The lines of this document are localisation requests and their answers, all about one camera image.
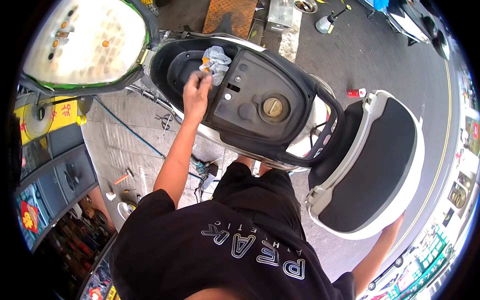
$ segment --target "motorcycle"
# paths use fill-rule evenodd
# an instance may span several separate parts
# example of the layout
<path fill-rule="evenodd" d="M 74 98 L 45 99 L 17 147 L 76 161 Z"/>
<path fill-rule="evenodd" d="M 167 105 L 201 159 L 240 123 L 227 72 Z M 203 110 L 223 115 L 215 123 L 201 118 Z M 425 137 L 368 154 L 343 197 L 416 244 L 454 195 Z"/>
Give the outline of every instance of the motorcycle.
<path fill-rule="evenodd" d="M 223 33 L 159 30 L 138 0 L 62 0 L 39 30 L 20 84 L 50 96 L 135 91 L 183 119 L 182 90 L 211 46 L 232 59 L 198 133 L 282 170 L 307 168 L 307 209 L 346 239 L 396 220 L 417 189 L 424 141 L 386 91 L 344 111 L 332 89 L 287 59 Z"/>
<path fill-rule="evenodd" d="M 414 3 L 412 0 L 390 0 L 386 2 L 388 6 L 382 6 L 381 1 L 379 1 L 380 4 L 373 0 L 359 0 L 359 2 L 368 9 L 373 9 L 368 14 L 369 19 L 375 12 L 383 14 L 395 32 L 408 38 L 408 46 L 416 43 L 432 44 L 440 57 L 445 60 L 450 59 L 450 47 L 445 34 L 427 13 L 437 17 L 439 15 L 427 0 L 420 0 L 421 4 Z M 419 10 L 420 6 L 425 8 L 425 14 Z"/>

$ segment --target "man's right arm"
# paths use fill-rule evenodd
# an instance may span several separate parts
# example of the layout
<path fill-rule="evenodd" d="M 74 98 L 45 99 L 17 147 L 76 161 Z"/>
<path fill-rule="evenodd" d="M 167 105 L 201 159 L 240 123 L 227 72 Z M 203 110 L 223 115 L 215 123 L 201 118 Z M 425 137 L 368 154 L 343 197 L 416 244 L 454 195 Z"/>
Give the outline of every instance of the man's right arm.
<path fill-rule="evenodd" d="M 402 225 L 405 212 L 392 224 L 382 230 L 377 242 L 364 259 L 352 270 L 357 286 L 357 297 L 367 288 L 377 273 L 382 260 L 395 242 L 396 235 Z"/>

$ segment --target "plastic bag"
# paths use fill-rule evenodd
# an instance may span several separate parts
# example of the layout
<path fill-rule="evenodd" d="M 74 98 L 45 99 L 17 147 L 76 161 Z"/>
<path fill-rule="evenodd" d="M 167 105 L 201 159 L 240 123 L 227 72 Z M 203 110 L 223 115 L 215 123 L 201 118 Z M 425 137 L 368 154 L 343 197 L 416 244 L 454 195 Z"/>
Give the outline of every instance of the plastic bag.
<path fill-rule="evenodd" d="M 219 86 L 232 60 L 225 55 L 222 47 L 212 46 L 205 50 L 202 62 L 203 64 L 199 67 L 200 71 L 210 72 L 213 77 L 213 85 Z"/>

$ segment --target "person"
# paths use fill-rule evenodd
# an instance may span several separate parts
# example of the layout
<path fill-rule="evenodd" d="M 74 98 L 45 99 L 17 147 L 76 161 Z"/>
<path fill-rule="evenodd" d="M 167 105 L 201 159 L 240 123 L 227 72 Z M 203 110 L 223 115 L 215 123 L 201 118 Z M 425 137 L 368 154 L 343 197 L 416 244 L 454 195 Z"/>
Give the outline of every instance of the person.
<path fill-rule="evenodd" d="M 252 160 L 240 156 L 210 200 L 177 210 L 211 84 L 210 75 L 191 74 L 183 89 L 185 118 L 153 192 L 115 241 L 109 265 L 120 298 L 355 299 L 393 245 L 403 215 L 351 272 L 331 283 L 305 239 L 286 172 L 262 165 L 253 177 Z"/>

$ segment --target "open scooter seat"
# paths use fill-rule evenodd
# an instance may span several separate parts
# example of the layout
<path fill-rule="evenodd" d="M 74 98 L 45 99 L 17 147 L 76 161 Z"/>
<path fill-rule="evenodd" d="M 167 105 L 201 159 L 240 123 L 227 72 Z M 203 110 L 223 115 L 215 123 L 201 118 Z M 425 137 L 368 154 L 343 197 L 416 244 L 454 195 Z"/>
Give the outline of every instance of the open scooter seat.
<path fill-rule="evenodd" d="M 376 234 L 406 209 L 420 181 L 425 152 L 421 129 L 408 108 L 384 91 L 368 96 L 342 161 L 333 171 L 320 165 L 309 175 L 310 184 L 316 183 L 307 203 L 312 219 L 352 240 Z M 351 106 L 358 112 L 359 103 Z M 358 123 L 359 114 L 348 113 L 349 108 L 346 123 Z"/>

